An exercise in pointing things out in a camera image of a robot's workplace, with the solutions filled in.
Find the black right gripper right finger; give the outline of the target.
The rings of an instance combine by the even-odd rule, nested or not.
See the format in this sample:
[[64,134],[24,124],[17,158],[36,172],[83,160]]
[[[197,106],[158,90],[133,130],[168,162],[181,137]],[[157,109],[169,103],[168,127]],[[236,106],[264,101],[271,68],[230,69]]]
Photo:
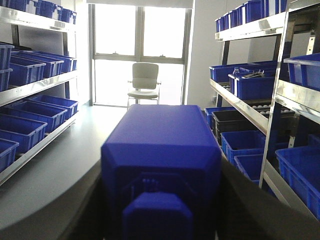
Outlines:
[[281,203],[221,160],[217,235],[220,240],[318,240],[319,221]]

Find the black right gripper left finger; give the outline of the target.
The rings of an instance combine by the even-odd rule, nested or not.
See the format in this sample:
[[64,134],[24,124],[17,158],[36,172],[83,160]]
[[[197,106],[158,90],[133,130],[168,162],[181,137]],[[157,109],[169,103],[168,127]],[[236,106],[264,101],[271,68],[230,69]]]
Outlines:
[[98,161],[52,202],[1,229],[0,238],[2,240],[101,240],[104,228],[101,198],[101,163]]

